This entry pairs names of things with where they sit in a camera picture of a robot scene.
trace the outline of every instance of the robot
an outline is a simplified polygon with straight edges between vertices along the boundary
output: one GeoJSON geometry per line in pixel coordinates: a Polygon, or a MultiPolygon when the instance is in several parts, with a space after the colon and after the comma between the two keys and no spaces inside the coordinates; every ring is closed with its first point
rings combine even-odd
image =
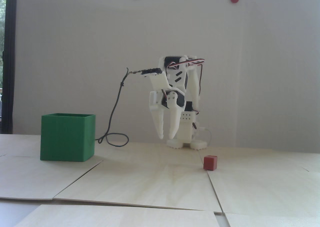
{"type": "Polygon", "coordinates": [[[179,149],[184,144],[190,144],[190,148],[195,150],[207,147],[206,142],[195,139],[199,130],[196,118],[199,114],[204,62],[204,59],[198,59],[196,56],[166,56],[160,58],[158,68],[139,71],[142,76],[148,76],[151,80],[153,91],[150,92],[149,109],[160,139],[164,137],[164,111],[170,112],[167,145],[171,148],[179,149]],[[200,79],[197,67],[201,67],[200,79]],[[186,101],[187,91],[190,93],[191,101],[186,101]]]}

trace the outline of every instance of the black frame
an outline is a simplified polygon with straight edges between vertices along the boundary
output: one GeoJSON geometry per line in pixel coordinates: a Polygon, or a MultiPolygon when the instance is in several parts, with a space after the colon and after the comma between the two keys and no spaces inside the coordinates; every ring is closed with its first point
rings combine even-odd
{"type": "Polygon", "coordinates": [[[16,35],[17,0],[6,0],[5,26],[4,26],[4,51],[3,58],[3,83],[2,83],[2,120],[1,133],[13,132],[13,108],[15,91],[15,35],[16,35]]]}

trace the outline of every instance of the white plastic part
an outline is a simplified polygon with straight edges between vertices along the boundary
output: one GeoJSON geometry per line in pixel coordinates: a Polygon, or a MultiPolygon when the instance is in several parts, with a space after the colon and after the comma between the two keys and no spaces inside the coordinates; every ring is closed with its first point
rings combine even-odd
{"type": "Polygon", "coordinates": [[[191,143],[194,134],[192,123],[196,122],[196,113],[192,111],[183,111],[180,116],[180,125],[177,131],[177,139],[186,144],[191,143]]]}
{"type": "Polygon", "coordinates": [[[177,139],[167,140],[167,146],[174,149],[181,149],[183,147],[183,142],[177,139]]]}
{"type": "MultiPolygon", "coordinates": [[[[195,140],[199,130],[205,130],[199,126],[196,120],[196,112],[184,111],[184,105],[181,107],[177,104],[178,94],[185,96],[186,92],[190,92],[193,110],[199,110],[199,79],[197,74],[197,65],[187,63],[179,64],[178,67],[165,67],[165,58],[159,60],[158,68],[162,70],[161,74],[149,73],[153,92],[150,93],[149,109],[152,114],[154,126],[160,139],[163,139],[163,117],[164,110],[169,109],[170,112],[170,128],[169,140],[167,145],[171,148],[179,149],[183,144],[190,144],[195,150],[204,149],[207,143],[202,140],[195,140]],[[163,98],[166,95],[167,108],[162,105],[163,98]]],[[[197,59],[197,56],[181,56],[179,62],[197,59]]]]}
{"type": "Polygon", "coordinates": [[[191,94],[192,106],[193,109],[199,110],[199,79],[196,68],[189,70],[188,75],[188,91],[191,94]]]}
{"type": "Polygon", "coordinates": [[[163,114],[164,107],[161,105],[162,92],[152,91],[149,98],[149,110],[153,123],[160,139],[163,139],[163,114]]]}
{"type": "Polygon", "coordinates": [[[190,148],[194,150],[202,150],[207,148],[207,142],[202,140],[192,140],[190,143],[190,148]]]}
{"type": "Polygon", "coordinates": [[[149,76],[153,90],[169,90],[171,86],[169,85],[166,73],[162,71],[161,74],[145,74],[144,76],[149,76]]]}
{"type": "Polygon", "coordinates": [[[182,111],[185,108],[186,102],[184,102],[184,106],[180,107],[177,104],[178,95],[176,92],[170,92],[167,94],[167,106],[170,111],[170,129],[169,129],[169,139],[173,139],[179,129],[180,116],[182,111]]]}

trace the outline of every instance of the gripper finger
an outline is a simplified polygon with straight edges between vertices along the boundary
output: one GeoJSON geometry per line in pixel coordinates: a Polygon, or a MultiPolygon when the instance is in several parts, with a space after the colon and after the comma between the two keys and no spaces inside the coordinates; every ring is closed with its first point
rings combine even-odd
{"type": "Polygon", "coordinates": [[[173,139],[179,129],[180,116],[183,108],[177,104],[178,95],[175,92],[167,94],[167,106],[170,111],[169,139],[173,139]]]}
{"type": "Polygon", "coordinates": [[[163,139],[163,106],[161,106],[162,92],[152,91],[149,98],[149,110],[153,123],[160,139],[163,139]]]}
{"type": "Polygon", "coordinates": [[[163,109],[151,110],[153,123],[160,139],[163,139],[163,109]]]}

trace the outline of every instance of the black cable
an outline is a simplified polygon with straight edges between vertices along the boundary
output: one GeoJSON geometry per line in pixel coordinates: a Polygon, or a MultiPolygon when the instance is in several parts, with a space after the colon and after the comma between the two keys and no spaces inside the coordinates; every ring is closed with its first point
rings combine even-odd
{"type": "Polygon", "coordinates": [[[120,88],[119,88],[119,92],[118,92],[118,97],[117,97],[117,101],[115,102],[114,104],[114,107],[113,107],[113,110],[111,112],[111,115],[110,115],[110,118],[109,118],[109,126],[108,126],[108,129],[106,131],[106,133],[101,136],[100,138],[96,139],[98,140],[98,143],[101,144],[103,139],[105,138],[107,143],[111,146],[115,146],[115,147],[122,147],[122,146],[125,146],[126,144],[128,144],[129,142],[129,137],[125,134],[125,133],[109,133],[109,130],[110,130],[110,127],[111,127],[111,120],[112,120],[112,116],[113,116],[113,112],[115,111],[116,107],[117,107],[117,104],[118,104],[118,101],[119,101],[119,97],[120,97],[120,93],[121,93],[121,89],[122,87],[124,86],[124,81],[125,79],[128,77],[129,74],[131,74],[132,72],[129,72],[129,69],[127,68],[127,73],[125,74],[125,76],[123,77],[122,79],[122,82],[120,83],[120,88]],[[115,145],[115,144],[111,144],[108,140],[108,136],[109,135],[121,135],[121,136],[125,136],[127,138],[127,142],[123,145],[115,145]]]}
{"type": "Polygon", "coordinates": [[[201,71],[200,71],[200,79],[199,79],[199,95],[201,93],[202,64],[200,66],[201,66],[201,71]]]}

